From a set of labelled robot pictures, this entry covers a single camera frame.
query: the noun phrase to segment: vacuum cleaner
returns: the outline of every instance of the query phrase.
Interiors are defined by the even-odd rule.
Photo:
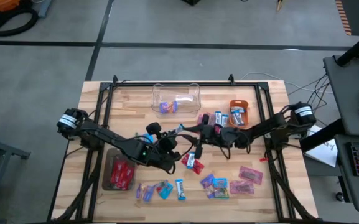
[[[31,29],[38,21],[38,13],[32,8],[31,0],[0,0],[0,28],[10,19],[23,13],[32,15],[29,22],[21,27],[0,31],[0,37],[21,34]]]

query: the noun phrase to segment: orange container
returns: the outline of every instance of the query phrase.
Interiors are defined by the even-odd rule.
[[[20,4],[20,0],[0,0],[0,11],[8,11],[16,8]]]
[[[235,125],[235,122],[233,121],[233,118],[231,116],[231,108],[234,106],[238,106],[244,109],[244,113],[240,113],[241,114],[241,119],[244,122],[244,125],[241,126],[237,126]],[[247,126],[248,124],[248,103],[245,100],[232,100],[230,101],[230,108],[229,108],[229,125],[232,127],[237,127],[237,128],[244,128],[245,126]]]

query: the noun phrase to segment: pink snack wrapper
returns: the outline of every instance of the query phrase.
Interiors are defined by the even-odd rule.
[[[239,177],[242,179],[245,179],[245,180],[249,180],[254,184],[261,185],[262,176],[263,176],[263,173],[260,171],[256,171],[256,170],[250,169],[248,167],[244,167],[244,166],[240,167]]]
[[[254,194],[253,183],[246,180],[236,180],[230,182],[231,194]]]

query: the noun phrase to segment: white paper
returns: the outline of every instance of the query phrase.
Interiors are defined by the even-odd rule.
[[[307,135],[311,136],[320,130],[321,130],[320,127],[313,125],[308,130]],[[323,162],[324,164],[335,167],[337,163],[337,153],[338,153],[337,145],[334,139],[332,139],[328,142],[325,142],[324,144],[315,147],[314,149],[307,151],[306,155],[319,162]]]

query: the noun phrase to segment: red snack wrapper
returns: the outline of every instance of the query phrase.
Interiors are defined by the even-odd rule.
[[[183,165],[187,166],[187,161],[189,160],[189,154],[186,154],[181,162],[183,163]],[[193,165],[193,168],[192,170],[196,173],[196,174],[201,174],[202,170],[204,169],[204,165],[199,162],[198,160],[195,159],[194,161],[194,165]]]
[[[126,161],[116,161],[114,163],[113,174],[111,175],[111,178],[110,178],[111,184],[115,184],[118,182],[119,177],[121,175],[121,171],[123,170],[123,168],[125,166],[126,166]]]
[[[134,177],[135,167],[126,166],[122,171],[116,186],[122,190],[127,190],[128,185]]]
[[[231,194],[254,194],[254,185],[253,183],[241,180],[241,181],[231,181],[230,182],[230,193]]]
[[[261,184],[262,176],[263,173],[260,171],[256,171],[244,166],[240,167],[239,177],[242,179],[249,180],[255,184]]]

